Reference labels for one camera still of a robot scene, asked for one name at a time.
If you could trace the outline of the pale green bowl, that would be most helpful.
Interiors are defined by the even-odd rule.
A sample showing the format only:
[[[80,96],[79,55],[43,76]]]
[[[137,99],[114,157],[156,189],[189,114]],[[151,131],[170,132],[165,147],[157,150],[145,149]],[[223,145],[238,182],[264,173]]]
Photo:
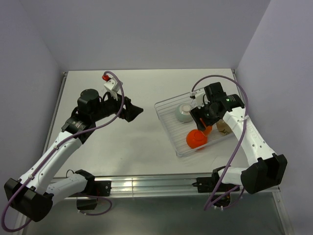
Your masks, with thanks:
[[[177,106],[175,110],[175,117],[181,122],[191,122],[193,120],[190,114],[191,109],[192,106],[190,104],[182,103]]]

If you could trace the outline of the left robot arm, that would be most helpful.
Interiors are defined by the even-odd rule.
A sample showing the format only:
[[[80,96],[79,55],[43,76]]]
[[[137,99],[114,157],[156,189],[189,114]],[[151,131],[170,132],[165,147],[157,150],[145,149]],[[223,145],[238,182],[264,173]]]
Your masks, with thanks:
[[[95,89],[81,92],[71,117],[65,122],[57,139],[28,172],[19,179],[10,178],[4,185],[9,205],[39,222],[51,208],[68,196],[81,193],[93,195],[95,177],[84,170],[51,184],[51,180],[66,160],[80,148],[95,131],[96,122],[114,115],[115,118],[133,121],[143,108],[131,103],[120,94],[113,97],[106,92],[103,97]]]

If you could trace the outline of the clear plastic dish rack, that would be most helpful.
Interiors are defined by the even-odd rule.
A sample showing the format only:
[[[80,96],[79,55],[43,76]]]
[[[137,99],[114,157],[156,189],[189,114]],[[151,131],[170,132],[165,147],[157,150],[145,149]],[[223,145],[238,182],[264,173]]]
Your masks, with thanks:
[[[207,144],[195,149],[191,149],[186,143],[186,136],[191,131],[196,129],[196,123],[181,122],[175,117],[175,110],[178,105],[182,103],[191,104],[192,99],[189,93],[184,93],[172,98],[157,102],[155,104],[155,110],[157,116],[176,152],[177,157],[187,157],[201,149],[207,149],[211,145],[215,145],[219,142],[223,142],[227,139],[235,139],[233,133],[223,136],[219,133],[217,126],[214,125],[212,132],[208,135]]]

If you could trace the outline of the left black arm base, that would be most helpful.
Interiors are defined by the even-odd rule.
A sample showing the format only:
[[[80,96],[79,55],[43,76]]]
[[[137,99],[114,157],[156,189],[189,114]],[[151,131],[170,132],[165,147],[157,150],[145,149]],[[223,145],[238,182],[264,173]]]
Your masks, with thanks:
[[[95,181],[91,189],[84,190],[76,195],[78,197],[86,197],[86,199],[77,199],[76,208],[80,211],[92,211],[106,202],[105,197],[111,192],[111,181]]]

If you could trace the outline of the cream bowl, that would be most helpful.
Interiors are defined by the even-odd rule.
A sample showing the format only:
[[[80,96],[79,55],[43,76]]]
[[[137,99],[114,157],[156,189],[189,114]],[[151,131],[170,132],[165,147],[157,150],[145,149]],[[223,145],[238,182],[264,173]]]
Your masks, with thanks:
[[[219,133],[223,136],[227,136],[229,134],[232,133],[231,128],[227,125],[227,123],[220,119],[217,123],[216,123],[217,129],[219,131]]]

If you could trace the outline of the white bowl orange outside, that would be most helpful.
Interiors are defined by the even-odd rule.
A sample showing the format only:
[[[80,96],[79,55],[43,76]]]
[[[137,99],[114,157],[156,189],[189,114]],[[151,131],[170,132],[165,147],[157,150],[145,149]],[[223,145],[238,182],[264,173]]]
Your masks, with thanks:
[[[203,126],[205,127],[205,130],[202,132],[207,137],[212,132],[213,126],[206,125],[202,118],[200,118],[200,121],[203,124]]]

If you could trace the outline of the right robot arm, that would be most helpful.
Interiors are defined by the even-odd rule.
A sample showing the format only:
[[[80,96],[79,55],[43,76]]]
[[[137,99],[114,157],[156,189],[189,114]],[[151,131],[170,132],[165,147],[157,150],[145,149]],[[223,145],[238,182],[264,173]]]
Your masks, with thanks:
[[[219,82],[204,87],[204,92],[208,102],[190,112],[197,129],[205,131],[223,120],[236,136],[248,162],[247,168],[229,165],[215,169],[212,187],[221,191],[231,184],[254,194],[281,184],[288,161],[283,154],[276,154],[260,135],[247,114],[247,103],[237,94],[227,95]]]

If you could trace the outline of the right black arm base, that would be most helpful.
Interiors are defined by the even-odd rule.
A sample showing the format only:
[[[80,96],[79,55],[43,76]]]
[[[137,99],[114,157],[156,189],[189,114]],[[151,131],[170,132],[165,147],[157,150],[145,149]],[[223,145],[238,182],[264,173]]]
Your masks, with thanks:
[[[198,193],[212,193],[213,189],[215,188],[218,180],[219,175],[217,171],[214,171],[211,176],[209,177],[198,177],[196,178],[196,182],[192,184],[193,187],[196,187],[198,190]],[[217,189],[217,192],[227,192],[230,189],[234,188],[234,184],[224,184],[221,183],[220,186]],[[226,207],[229,206],[231,203],[231,196],[230,194],[227,194],[222,199],[220,199],[218,202],[214,203],[214,206],[217,207]]]

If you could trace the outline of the aluminium rail frame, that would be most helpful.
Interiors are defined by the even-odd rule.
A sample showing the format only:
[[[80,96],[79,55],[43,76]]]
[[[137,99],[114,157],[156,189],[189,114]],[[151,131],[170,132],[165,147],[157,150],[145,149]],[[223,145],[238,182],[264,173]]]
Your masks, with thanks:
[[[95,89],[100,97],[105,95],[101,74],[67,74],[47,150],[77,107],[82,91]],[[68,196],[39,222],[19,212],[19,222],[30,221],[22,229],[23,235],[293,234],[278,186],[253,195],[237,185],[227,192],[217,192],[220,185],[216,185],[212,193],[198,193],[192,186],[196,178],[229,166],[237,138],[177,157],[157,116],[157,102],[201,90],[210,83],[220,82],[228,94],[238,94],[231,69],[114,70],[109,75],[120,86],[118,94],[130,98],[143,113],[131,122],[114,115],[97,121],[95,131],[66,160],[51,184],[84,170],[94,181],[111,181],[110,195],[92,211],[76,208],[76,200],[86,197]],[[231,166],[248,167],[242,148]],[[231,196],[229,206],[214,206],[227,194]]]

